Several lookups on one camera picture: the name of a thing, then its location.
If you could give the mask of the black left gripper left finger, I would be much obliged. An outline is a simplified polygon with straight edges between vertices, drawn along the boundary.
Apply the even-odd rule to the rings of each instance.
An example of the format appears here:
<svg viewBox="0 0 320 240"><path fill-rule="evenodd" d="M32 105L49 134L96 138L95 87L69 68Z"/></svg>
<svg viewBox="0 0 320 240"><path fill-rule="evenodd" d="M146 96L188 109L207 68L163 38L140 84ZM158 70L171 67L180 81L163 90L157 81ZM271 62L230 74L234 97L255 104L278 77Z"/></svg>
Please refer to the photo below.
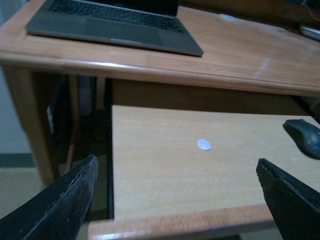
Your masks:
<svg viewBox="0 0 320 240"><path fill-rule="evenodd" d="M0 220L2 240L75 240L93 198L98 159L90 155Z"/></svg>

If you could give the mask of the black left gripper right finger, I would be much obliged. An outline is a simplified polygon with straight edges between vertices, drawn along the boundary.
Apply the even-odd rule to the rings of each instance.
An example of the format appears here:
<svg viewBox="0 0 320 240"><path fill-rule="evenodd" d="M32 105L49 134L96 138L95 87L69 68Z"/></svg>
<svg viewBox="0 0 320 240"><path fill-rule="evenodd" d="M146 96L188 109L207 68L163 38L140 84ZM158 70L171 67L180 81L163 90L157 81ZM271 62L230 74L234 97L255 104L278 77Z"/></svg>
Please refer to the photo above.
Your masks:
<svg viewBox="0 0 320 240"><path fill-rule="evenodd" d="M256 173L264 200L284 240L320 238L320 193L265 158Z"/></svg>

